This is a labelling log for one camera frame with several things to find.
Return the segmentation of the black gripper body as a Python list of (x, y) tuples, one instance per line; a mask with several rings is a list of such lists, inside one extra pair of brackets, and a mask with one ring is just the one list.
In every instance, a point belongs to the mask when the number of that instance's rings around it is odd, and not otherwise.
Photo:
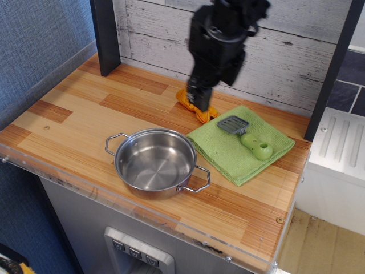
[(245, 12), (244, 5), (205, 5), (195, 11), (189, 38), (194, 67), (188, 82), (199, 88), (220, 81), (233, 85), (245, 56)]

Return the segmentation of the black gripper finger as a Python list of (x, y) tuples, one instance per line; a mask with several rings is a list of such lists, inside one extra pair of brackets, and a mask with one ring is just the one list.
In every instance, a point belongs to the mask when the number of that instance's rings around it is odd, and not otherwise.
[(201, 87), (197, 90), (196, 107), (200, 111), (205, 112), (208, 110), (211, 95), (212, 95), (211, 87), (208, 88)]
[(188, 98), (189, 102), (191, 104), (198, 103), (199, 98), (199, 86), (195, 83), (188, 82), (187, 84), (187, 90), (186, 90), (186, 97)]

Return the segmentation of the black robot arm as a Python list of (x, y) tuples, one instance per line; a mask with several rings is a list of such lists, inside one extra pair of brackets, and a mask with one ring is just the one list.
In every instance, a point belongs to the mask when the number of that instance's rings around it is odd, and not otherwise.
[(189, 52), (194, 67), (187, 83), (187, 98), (200, 111), (209, 108), (212, 89), (232, 86), (245, 59), (244, 42), (266, 18), (269, 1), (215, 1), (201, 6), (190, 23)]

